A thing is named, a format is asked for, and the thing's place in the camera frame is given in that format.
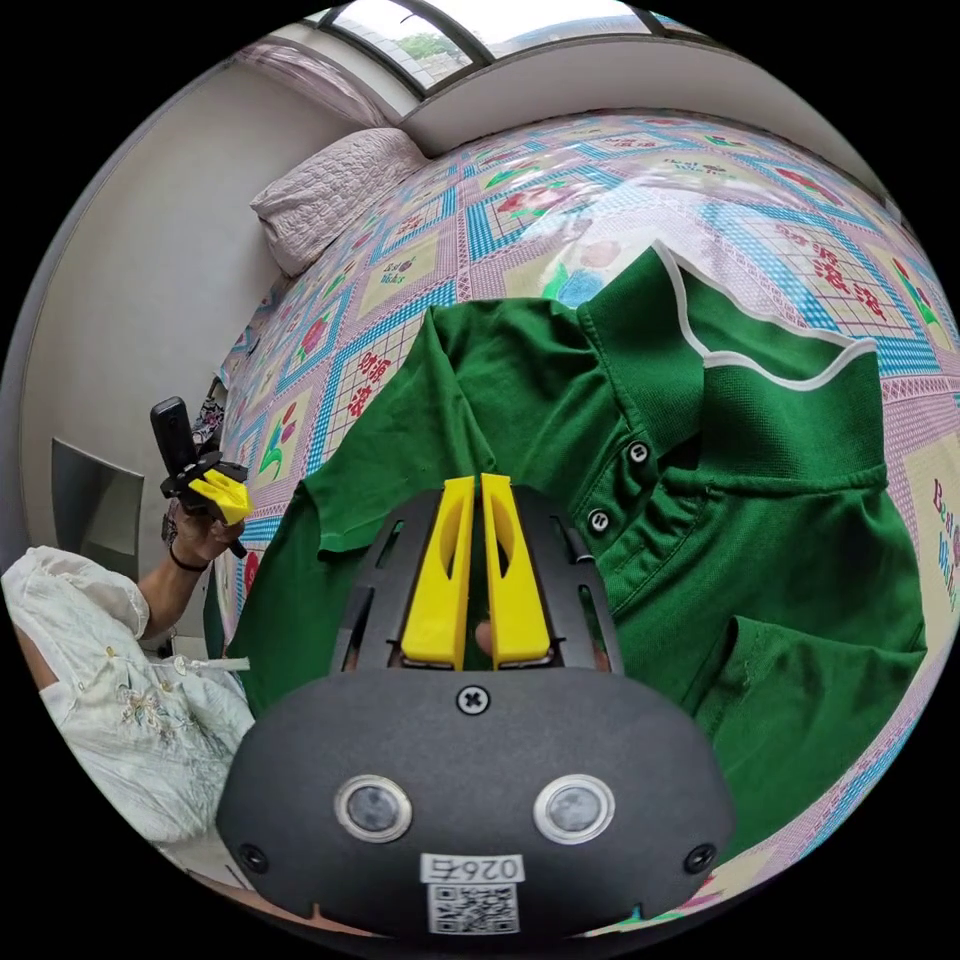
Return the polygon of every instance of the pink curtain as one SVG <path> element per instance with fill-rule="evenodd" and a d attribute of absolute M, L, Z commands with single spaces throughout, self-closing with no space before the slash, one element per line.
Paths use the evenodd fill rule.
<path fill-rule="evenodd" d="M 235 59 L 279 80 L 314 103 L 365 127 L 391 124 L 378 107 L 336 67 L 300 47 L 260 40 Z"/>

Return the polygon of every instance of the green polo shirt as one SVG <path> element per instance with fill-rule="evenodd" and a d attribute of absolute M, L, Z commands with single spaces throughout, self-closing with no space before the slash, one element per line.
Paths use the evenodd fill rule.
<path fill-rule="evenodd" d="M 738 811 L 728 857 L 840 778 L 923 659 L 916 558 L 886 493 L 875 345 L 748 316 L 655 245 L 576 310 L 427 311 L 264 554 L 230 646 L 250 658 L 255 714 L 329 671 L 353 575 L 390 510 L 483 472 L 569 510 L 626 673 L 713 742 Z M 471 636 L 483 605 L 475 581 Z M 468 667 L 484 660 L 472 649 Z"/>

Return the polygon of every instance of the pillow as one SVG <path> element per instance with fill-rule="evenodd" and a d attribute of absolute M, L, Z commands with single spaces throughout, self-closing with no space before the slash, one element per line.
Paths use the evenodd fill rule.
<path fill-rule="evenodd" d="M 295 277 L 347 226 L 427 163 L 402 130 L 360 130 L 275 180 L 250 206 L 278 266 Z"/>

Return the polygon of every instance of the shirt placket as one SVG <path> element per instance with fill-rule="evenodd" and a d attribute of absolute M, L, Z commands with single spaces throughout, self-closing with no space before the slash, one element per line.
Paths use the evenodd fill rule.
<path fill-rule="evenodd" d="M 631 531 L 640 522 L 658 479 L 653 448 L 642 432 L 624 432 L 574 510 L 574 522 L 597 560 L 601 576 L 619 569 L 635 549 Z M 616 584 L 607 584 L 616 606 Z"/>

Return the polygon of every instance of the shirt button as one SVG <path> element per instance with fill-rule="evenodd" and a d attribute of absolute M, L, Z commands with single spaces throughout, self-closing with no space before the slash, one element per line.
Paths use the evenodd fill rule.
<path fill-rule="evenodd" d="M 587 523 L 594 533 L 603 533 L 610 526 L 610 517 L 603 510 L 591 510 Z"/>
<path fill-rule="evenodd" d="M 634 463 L 641 464 L 647 462 L 650 450 L 645 443 L 631 443 L 627 454 Z"/>

